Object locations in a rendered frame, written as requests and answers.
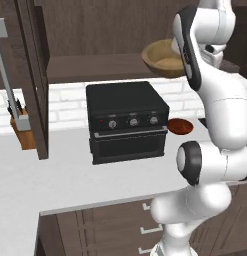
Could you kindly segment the dark brown base cabinet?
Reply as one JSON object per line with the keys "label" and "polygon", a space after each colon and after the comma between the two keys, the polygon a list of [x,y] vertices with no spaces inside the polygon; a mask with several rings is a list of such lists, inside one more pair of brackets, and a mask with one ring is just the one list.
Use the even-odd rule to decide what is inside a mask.
{"label": "dark brown base cabinet", "polygon": [[[222,214],[195,229],[190,245],[198,256],[247,256],[247,183],[232,185],[232,203]],[[105,207],[42,216],[35,256],[149,256],[163,231],[141,234],[140,227],[156,228],[148,199]]]}

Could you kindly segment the dark brown open wall cabinet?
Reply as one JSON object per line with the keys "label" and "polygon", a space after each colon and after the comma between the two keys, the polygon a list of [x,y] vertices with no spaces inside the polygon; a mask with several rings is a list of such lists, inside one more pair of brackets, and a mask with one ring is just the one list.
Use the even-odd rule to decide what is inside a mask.
{"label": "dark brown open wall cabinet", "polygon": [[175,14],[199,0],[34,0],[43,11],[51,83],[150,78],[141,58],[172,37]]}

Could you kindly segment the large tan wooden bowl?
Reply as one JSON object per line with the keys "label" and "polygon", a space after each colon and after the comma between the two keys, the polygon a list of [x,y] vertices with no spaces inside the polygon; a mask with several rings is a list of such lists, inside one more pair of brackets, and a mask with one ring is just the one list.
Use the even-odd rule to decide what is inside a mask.
{"label": "large tan wooden bowl", "polygon": [[141,53],[148,69],[164,78],[178,78],[185,75],[181,56],[171,47],[171,39],[163,39],[149,44]]}

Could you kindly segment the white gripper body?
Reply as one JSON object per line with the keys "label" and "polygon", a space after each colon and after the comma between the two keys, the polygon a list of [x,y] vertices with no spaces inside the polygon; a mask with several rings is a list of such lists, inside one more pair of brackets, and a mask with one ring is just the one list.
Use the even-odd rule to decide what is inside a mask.
{"label": "white gripper body", "polygon": [[221,66],[223,60],[224,53],[219,52],[211,55],[211,64],[215,68],[219,68]]}

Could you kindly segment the wooden knife block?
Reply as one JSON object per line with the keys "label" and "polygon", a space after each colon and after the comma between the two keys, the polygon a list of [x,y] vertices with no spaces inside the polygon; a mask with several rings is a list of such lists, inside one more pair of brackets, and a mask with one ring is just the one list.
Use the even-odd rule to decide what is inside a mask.
{"label": "wooden knife block", "polygon": [[22,109],[18,111],[18,114],[19,117],[17,119],[10,119],[10,125],[21,144],[21,148],[23,150],[35,149],[35,140],[30,126],[28,113],[25,109]]}

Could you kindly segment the black toaster oven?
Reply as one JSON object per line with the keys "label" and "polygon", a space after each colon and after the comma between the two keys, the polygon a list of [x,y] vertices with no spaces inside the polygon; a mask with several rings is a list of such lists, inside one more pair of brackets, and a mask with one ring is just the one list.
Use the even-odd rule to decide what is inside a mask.
{"label": "black toaster oven", "polygon": [[[169,106],[147,81],[93,84],[86,87],[90,152],[95,164],[160,157],[164,154],[165,132],[95,138],[101,135],[159,130],[167,127]],[[159,122],[151,124],[151,116]],[[139,124],[131,126],[131,118]],[[117,122],[111,129],[108,123]]]}

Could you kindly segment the small red-brown bowl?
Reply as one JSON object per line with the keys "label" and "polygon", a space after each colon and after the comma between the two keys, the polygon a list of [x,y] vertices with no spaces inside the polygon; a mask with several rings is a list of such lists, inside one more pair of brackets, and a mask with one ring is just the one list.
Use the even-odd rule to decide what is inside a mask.
{"label": "small red-brown bowl", "polygon": [[193,131],[193,124],[186,119],[173,118],[167,122],[167,128],[176,135],[187,135]]}

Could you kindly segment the dark brown open cabinet door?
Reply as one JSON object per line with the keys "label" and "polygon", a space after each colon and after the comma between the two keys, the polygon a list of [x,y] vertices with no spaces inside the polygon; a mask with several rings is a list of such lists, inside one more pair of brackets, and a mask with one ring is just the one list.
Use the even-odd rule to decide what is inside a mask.
{"label": "dark brown open cabinet door", "polygon": [[24,56],[20,74],[23,93],[40,160],[47,159],[48,149],[48,79],[37,26],[34,0],[15,0]]}
{"label": "dark brown open cabinet door", "polygon": [[224,58],[238,66],[238,73],[247,79],[247,6],[235,6],[233,10],[236,24]]}

